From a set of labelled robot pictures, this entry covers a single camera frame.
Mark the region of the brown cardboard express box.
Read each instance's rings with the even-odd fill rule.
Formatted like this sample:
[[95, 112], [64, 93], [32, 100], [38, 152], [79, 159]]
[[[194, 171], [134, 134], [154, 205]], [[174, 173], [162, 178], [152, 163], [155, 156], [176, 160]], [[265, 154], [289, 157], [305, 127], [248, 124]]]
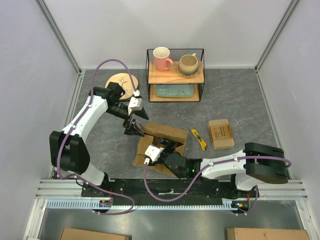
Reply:
[[142, 125], [144, 136], [140, 137], [137, 154], [132, 162], [133, 166], [144, 167], [145, 151], [150, 144], [156, 147], [164, 147], [160, 144], [160, 139], [175, 142], [175, 150], [181, 155], [184, 154], [188, 132], [183, 129], [162, 125], [155, 122], [148, 122]]

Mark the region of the yellow utility knife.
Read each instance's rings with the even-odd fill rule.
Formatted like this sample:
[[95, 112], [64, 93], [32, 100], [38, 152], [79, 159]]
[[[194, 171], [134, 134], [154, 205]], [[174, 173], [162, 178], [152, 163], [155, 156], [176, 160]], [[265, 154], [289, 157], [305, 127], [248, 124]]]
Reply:
[[206, 142], [203, 140], [203, 138], [199, 135], [197, 130], [193, 128], [193, 129], [190, 129], [190, 131], [193, 134], [193, 136], [197, 139], [197, 141], [199, 142], [201, 149], [203, 151], [206, 151], [208, 149], [208, 146], [207, 146]]

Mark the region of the kraft scouring pads package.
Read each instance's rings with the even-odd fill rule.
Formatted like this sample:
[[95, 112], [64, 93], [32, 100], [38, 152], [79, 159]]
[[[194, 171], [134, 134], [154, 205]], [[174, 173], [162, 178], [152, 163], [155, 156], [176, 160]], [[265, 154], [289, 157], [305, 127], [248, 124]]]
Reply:
[[210, 120], [207, 123], [207, 129], [214, 150], [230, 149], [235, 146], [232, 127], [228, 119]]

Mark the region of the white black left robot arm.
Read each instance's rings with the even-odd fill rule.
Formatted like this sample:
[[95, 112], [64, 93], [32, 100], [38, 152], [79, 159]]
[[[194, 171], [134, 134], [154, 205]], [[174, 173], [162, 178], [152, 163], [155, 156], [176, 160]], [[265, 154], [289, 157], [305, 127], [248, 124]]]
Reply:
[[92, 191], [99, 197], [110, 191], [109, 176], [92, 163], [86, 147], [87, 137], [97, 120], [108, 113], [123, 119], [124, 134], [143, 137], [141, 124], [132, 117], [137, 115], [145, 120], [149, 117], [142, 106], [142, 96], [133, 92], [128, 104], [120, 101], [125, 90], [115, 82], [106, 88], [93, 87], [76, 117], [61, 131], [53, 131], [49, 136], [51, 164], [57, 171], [79, 176], [86, 184], [93, 184]]

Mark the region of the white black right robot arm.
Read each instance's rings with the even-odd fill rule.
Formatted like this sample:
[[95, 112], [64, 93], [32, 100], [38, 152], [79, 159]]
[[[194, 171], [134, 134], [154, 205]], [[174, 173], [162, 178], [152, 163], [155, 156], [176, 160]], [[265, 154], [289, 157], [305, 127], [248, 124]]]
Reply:
[[287, 169], [292, 165], [281, 148], [255, 142], [245, 143], [244, 149], [217, 158], [187, 158], [173, 147], [160, 148], [155, 163], [163, 164], [179, 179], [215, 180], [233, 175], [229, 191], [235, 197], [262, 183], [288, 183]]

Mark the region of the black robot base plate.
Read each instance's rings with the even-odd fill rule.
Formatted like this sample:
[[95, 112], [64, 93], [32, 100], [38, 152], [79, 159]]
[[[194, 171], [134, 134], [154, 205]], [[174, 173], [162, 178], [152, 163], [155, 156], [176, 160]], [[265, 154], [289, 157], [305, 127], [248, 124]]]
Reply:
[[115, 178], [107, 184], [107, 190], [113, 192], [108, 194], [92, 186], [84, 184], [81, 191], [82, 197], [111, 197], [115, 206], [129, 205], [132, 202], [122, 197], [131, 197], [135, 205], [143, 206], [208, 206], [221, 205], [223, 199], [236, 201], [239, 199], [254, 199], [260, 194], [253, 187], [249, 191], [238, 190], [234, 180], [209, 180], [198, 178], [185, 196], [172, 202], [161, 202], [154, 199], [147, 191], [143, 179]]

